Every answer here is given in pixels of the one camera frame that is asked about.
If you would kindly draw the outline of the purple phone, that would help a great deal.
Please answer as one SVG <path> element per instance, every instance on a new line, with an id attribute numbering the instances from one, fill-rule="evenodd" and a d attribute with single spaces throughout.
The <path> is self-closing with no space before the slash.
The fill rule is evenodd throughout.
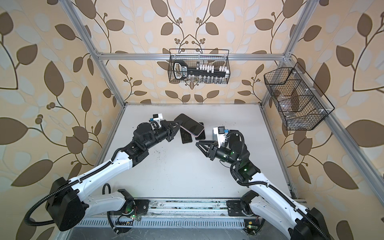
<path id="1" fill-rule="evenodd" d="M 205 139 L 206 139 L 206 134 L 205 134 L 205 129 L 203 129 L 202 132 L 199 134 L 199 136 L 195 137 L 195 140 L 200 141 L 200 140 L 205 140 Z"/>

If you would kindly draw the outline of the black phone case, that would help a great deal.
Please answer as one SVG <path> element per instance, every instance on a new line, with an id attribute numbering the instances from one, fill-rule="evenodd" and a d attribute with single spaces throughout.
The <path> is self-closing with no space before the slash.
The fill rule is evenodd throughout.
<path id="1" fill-rule="evenodd" d="M 232 145 L 234 143 L 240 142 L 240 141 L 241 141 L 241 138 L 240 138 L 238 131 L 237 130 L 230 130 L 229 131 L 229 139 L 228 139 L 229 148 L 232 148 Z"/>

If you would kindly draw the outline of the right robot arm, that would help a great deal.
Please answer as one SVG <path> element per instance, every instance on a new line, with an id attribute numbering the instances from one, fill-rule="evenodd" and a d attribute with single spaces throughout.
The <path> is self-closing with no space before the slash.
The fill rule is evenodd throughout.
<path id="1" fill-rule="evenodd" d="M 232 145 L 202 140 L 196 146 L 211 161 L 229 163 L 232 178 L 240 186 L 249 188 L 243 195 L 243 214 L 262 217 L 289 240 L 331 239 L 323 214 L 298 203 L 272 184 L 249 159 L 243 134 L 230 131 L 224 134 L 224 140 L 231 135 L 239 135 L 240 140 Z"/>

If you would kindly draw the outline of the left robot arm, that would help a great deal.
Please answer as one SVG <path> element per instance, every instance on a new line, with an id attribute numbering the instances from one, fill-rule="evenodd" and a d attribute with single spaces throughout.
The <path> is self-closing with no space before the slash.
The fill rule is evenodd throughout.
<path id="1" fill-rule="evenodd" d="M 115 150 L 110 160 L 69 180 L 59 178 L 52 184 L 46 210 L 60 231 L 76 226 L 83 218 L 103 212 L 119 211 L 129 199 L 119 190 L 113 194 L 91 194 L 120 173 L 132 169 L 148 155 L 149 149 L 167 140 L 172 141 L 181 127 L 181 121 L 162 120 L 154 129 L 150 123 L 141 123 L 133 133 L 132 141 Z"/>

